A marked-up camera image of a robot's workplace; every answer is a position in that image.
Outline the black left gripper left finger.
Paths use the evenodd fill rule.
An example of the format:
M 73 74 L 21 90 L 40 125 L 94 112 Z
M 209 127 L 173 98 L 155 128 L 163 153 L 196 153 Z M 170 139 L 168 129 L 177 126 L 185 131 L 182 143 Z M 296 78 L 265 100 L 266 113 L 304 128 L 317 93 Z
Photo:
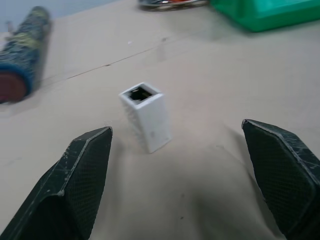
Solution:
M 113 129 L 86 132 L 38 180 L 0 240 L 89 240 L 104 192 Z

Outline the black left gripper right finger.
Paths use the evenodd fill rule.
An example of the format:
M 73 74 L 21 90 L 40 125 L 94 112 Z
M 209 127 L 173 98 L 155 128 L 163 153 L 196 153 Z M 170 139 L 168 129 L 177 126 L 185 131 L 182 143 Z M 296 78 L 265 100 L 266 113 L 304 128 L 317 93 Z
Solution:
M 244 119 L 257 185 L 287 240 L 320 240 L 320 159 L 294 133 Z

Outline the white network coupler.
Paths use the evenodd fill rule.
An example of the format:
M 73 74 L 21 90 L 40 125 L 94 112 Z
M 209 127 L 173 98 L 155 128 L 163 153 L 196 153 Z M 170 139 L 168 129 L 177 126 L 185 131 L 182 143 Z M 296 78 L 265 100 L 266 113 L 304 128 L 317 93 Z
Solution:
M 119 94 L 129 126 L 141 147 L 149 154 L 172 140 L 165 95 L 147 82 Z

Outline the green plastic bin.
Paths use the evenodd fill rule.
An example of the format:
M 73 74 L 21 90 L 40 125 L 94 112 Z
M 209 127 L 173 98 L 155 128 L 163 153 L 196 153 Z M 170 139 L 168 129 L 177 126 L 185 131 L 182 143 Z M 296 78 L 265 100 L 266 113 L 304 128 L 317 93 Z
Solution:
M 209 0 L 219 13 L 251 32 L 320 20 L 320 0 Z

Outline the blue patterned rolled tube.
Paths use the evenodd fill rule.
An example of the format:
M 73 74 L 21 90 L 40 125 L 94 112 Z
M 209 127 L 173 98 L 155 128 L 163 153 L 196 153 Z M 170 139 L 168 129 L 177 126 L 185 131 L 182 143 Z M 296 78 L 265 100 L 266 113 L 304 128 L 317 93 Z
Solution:
M 33 7 L 0 51 L 0 104 L 32 93 L 50 24 L 47 9 Z

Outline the shiny metal dish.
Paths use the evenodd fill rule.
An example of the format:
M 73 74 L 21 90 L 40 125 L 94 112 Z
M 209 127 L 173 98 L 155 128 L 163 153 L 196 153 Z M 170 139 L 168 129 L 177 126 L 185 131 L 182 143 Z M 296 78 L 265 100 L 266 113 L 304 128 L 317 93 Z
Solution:
M 139 8 L 146 11 L 164 11 L 202 7 L 209 0 L 137 0 Z

